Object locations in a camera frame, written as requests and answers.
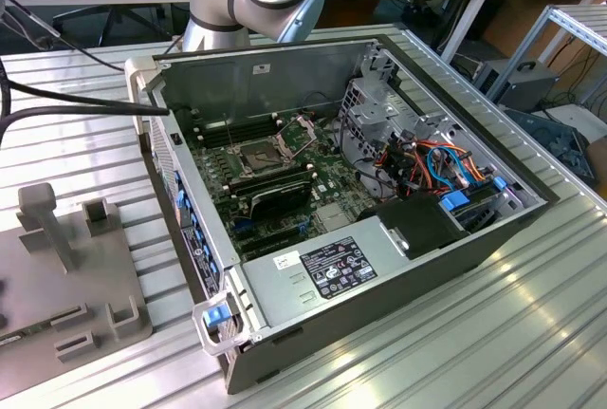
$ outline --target electronic equipment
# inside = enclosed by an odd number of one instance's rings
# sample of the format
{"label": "electronic equipment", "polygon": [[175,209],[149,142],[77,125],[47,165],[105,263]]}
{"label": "electronic equipment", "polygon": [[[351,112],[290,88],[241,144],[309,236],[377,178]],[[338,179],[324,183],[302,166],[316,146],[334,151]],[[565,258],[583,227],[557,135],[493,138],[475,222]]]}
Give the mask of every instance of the electronic equipment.
{"label": "electronic equipment", "polygon": [[595,172],[585,156],[587,140],[575,127],[517,110],[506,109],[505,113],[584,183],[591,188],[597,185]]}
{"label": "electronic equipment", "polygon": [[153,155],[230,394],[475,268],[558,199],[383,35],[126,70],[172,110]]}
{"label": "electronic equipment", "polygon": [[[484,62],[474,77],[474,86],[481,93],[487,94],[507,64],[508,59]],[[522,112],[531,111],[558,79],[558,74],[539,61],[526,59],[512,72],[495,103]]]}

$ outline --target metal shelf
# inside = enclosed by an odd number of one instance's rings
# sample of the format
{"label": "metal shelf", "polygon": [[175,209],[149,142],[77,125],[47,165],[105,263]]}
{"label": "metal shelf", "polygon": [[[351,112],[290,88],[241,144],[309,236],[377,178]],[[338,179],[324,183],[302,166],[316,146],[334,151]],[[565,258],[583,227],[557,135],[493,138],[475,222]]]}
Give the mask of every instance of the metal shelf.
{"label": "metal shelf", "polygon": [[602,4],[548,6],[543,10],[533,28],[526,34],[510,58],[506,69],[487,92],[487,98],[490,101],[495,101],[514,69],[550,22],[556,23],[569,34],[591,46],[603,56],[607,56],[607,6]]}

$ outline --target power supply label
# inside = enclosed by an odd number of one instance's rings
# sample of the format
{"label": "power supply label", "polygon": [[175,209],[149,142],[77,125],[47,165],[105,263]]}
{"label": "power supply label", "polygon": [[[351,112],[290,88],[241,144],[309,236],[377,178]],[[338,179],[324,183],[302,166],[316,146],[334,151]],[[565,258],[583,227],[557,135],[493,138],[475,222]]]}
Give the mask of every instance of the power supply label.
{"label": "power supply label", "polygon": [[351,236],[302,254],[300,259],[321,297],[327,300],[377,276]]}

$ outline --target slotted aluminum surface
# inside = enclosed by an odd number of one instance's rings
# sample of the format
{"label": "slotted aluminum surface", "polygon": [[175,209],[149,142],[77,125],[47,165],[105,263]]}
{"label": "slotted aluminum surface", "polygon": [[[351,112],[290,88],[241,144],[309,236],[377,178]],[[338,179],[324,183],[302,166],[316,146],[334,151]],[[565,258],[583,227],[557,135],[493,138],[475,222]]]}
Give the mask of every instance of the slotted aluminum surface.
{"label": "slotted aluminum surface", "polygon": [[607,6],[556,6],[548,18],[607,56]]}
{"label": "slotted aluminum surface", "polygon": [[[192,298],[160,216],[130,118],[42,117],[12,127],[0,151],[0,209],[18,185],[51,179],[60,204],[106,195],[120,205],[156,332],[148,340],[0,401],[14,407],[604,407],[607,397],[605,204],[457,73],[392,26],[315,31],[311,39],[385,33],[561,197],[480,268],[325,348],[262,385],[228,396],[189,320]],[[267,42],[257,38],[253,44]],[[165,44],[99,50],[106,61]],[[5,59],[12,79],[126,99],[124,79],[80,55]],[[411,81],[403,87],[431,111]],[[15,93],[15,109],[48,103]]]}

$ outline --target blue latch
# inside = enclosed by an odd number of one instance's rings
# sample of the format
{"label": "blue latch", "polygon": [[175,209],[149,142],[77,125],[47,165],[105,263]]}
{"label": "blue latch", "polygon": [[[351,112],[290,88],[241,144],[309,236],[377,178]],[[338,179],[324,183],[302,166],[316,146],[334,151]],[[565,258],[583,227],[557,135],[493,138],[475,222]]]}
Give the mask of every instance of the blue latch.
{"label": "blue latch", "polygon": [[224,303],[218,307],[207,309],[202,313],[202,317],[207,327],[211,328],[228,321],[231,318],[231,312],[228,305]]}
{"label": "blue latch", "polygon": [[462,205],[466,205],[469,202],[469,198],[467,198],[461,191],[453,191],[452,193],[445,194],[440,201],[448,212],[456,209],[457,207],[461,207]]}
{"label": "blue latch", "polygon": [[503,191],[506,188],[506,186],[508,185],[508,183],[506,183],[506,180],[503,179],[502,177],[495,177],[493,179],[493,184],[500,191]]}
{"label": "blue latch", "polygon": [[175,203],[177,204],[177,208],[183,207],[183,198],[185,196],[186,196],[186,193],[184,193],[183,191],[179,191],[177,193],[177,200],[175,201]]}

